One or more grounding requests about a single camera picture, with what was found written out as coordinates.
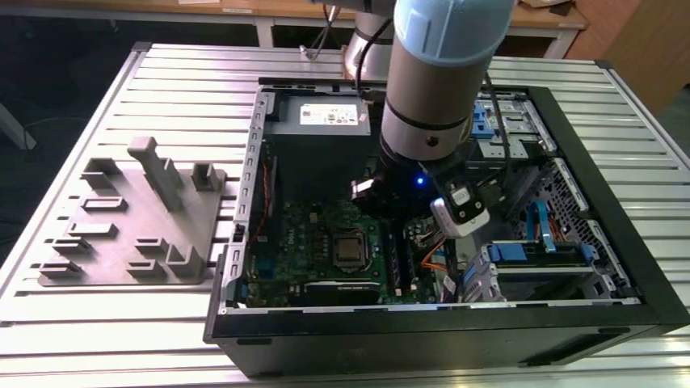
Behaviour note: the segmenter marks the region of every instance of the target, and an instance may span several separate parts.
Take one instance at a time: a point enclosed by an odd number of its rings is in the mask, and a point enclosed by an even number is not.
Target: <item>black cable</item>
[[[488,71],[484,73],[486,87],[488,88],[488,95],[491,97],[491,104],[494,105],[494,112],[496,115],[498,132],[500,134],[500,140],[503,143],[503,153],[506,155],[506,175],[503,176],[503,186],[506,185],[507,176],[510,175],[510,144],[507,143],[507,132],[506,125],[503,124],[503,114],[500,113],[500,106],[498,104],[496,91],[494,90],[494,84],[491,83],[491,76]]]
[[[359,65],[356,66],[356,74],[355,74],[355,90],[356,95],[359,95],[360,98],[364,98],[362,93],[362,67],[364,67],[364,58],[367,58],[368,49],[371,46],[374,46],[374,42],[379,40],[379,37],[383,35],[386,28],[390,26],[390,22],[392,19],[386,20],[386,22],[380,25],[376,33],[371,37],[371,40],[367,41],[367,44],[364,45],[364,49],[362,50],[362,55],[359,56]]]
[[[325,9],[325,4],[323,4],[323,17],[325,18],[325,23],[331,24],[331,37],[333,38],[333,43],[335,43],[335,46],[339,48],[340,47],[340,41],[337,39],[337,36],[335,35],[335,31],[332,29],[332,26],[333,26],[333,21],[329,20],[329,16],[328,16],[328,10]]]
[[[316,36],[316,39],[311,43],[308,57],[309,60],[315,61],[319,58],[319,55],[321,55],[323,45],[325,44],[325,39],[328,38],[328,33],[331,31],[331,25],[333,24],[333,21],[328,17],[328,10],[325,8],[325,4],[323,4],[323,15],[325,16],[325,27],[321,29],[321,32],[319,32],[319,35]],[[319,47],[316,49],[316,53],[311,53],[313,50],[313,47],[316,46],[316,42],[320,39]]]

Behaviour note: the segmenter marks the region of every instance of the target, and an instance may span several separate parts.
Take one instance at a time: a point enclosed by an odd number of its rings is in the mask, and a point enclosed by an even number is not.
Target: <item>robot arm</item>
[[[484,204],[463,181],[458,147],[471,130],[474,101],[514,0],[311,1],[384,17],[395,4],[379,168],[370,184],[352,185],[354,200],[388,214],[415,209],[423,195],[406,182],[423,174],[434,184],[435,219],[446,236],[460,238],[488,222]],[[392,205],[391,198],[400,203]]]

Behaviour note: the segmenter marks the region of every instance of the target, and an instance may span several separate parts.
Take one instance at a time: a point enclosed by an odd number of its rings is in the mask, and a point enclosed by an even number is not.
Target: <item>red cable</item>
[[[256,228],[255,235],[249,240],[249,244],[252,244],[259,237],[263,224],[267,222],[268,218],[268,169],[265,160],[260,161],[260,166],[263,167],[263,216],[260,217],[259,227]]]

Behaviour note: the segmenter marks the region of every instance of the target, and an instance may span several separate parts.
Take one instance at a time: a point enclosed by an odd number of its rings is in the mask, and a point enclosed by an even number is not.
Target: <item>blue latch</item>
[[[494,137],[494,131],[486,120],[486,110],[479,103],[474,103],[472,136],[478,139],[491,139]]]
[[[582,251],[582,256],[584,257],[586,263],[591,264],[591,262],[596,258],[595,254],[594,254],[594,247],[590,244],[582,244],[580,251]]]
[[[535,222],[534,212],[539,213],[539,229],[542,231],[542,241],[548,253],[556,251],[556,246],[552,244],[551,226],[548,225],[548,210],[547,204],[543,200],[535,200],[527,208],[527,222],[526,222],[526,236],[528,240],[535,239]]]
[[[495,244],[490,245],[486,250],[488,251],[488,257],[492,263],[499,261],[527,261],[527,255],[524,254],[522,244]]]

